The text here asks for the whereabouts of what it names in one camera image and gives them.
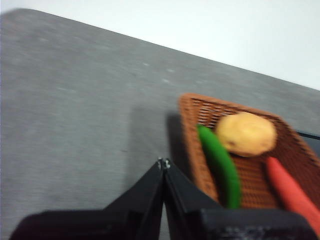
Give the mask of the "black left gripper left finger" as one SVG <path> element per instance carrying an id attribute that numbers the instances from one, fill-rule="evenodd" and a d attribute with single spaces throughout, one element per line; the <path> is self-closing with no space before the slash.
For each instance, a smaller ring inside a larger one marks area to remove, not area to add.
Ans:
<path id="1" fill-rule="evenodd" d="M 102 209 L 49 210 L 28 215 L 12 240 L 157 240 L 163 210 L 164 160 Z"/>

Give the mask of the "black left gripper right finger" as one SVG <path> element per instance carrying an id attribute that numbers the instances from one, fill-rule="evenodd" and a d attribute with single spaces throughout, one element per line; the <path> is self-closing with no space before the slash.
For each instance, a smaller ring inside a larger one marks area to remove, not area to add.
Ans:
<path id="1" fill-rule="evenodd" d="M 165 208 L 173 240 L 316 240 L 304 217 L 281 209 L 227 209 L 163 161 Z"/>

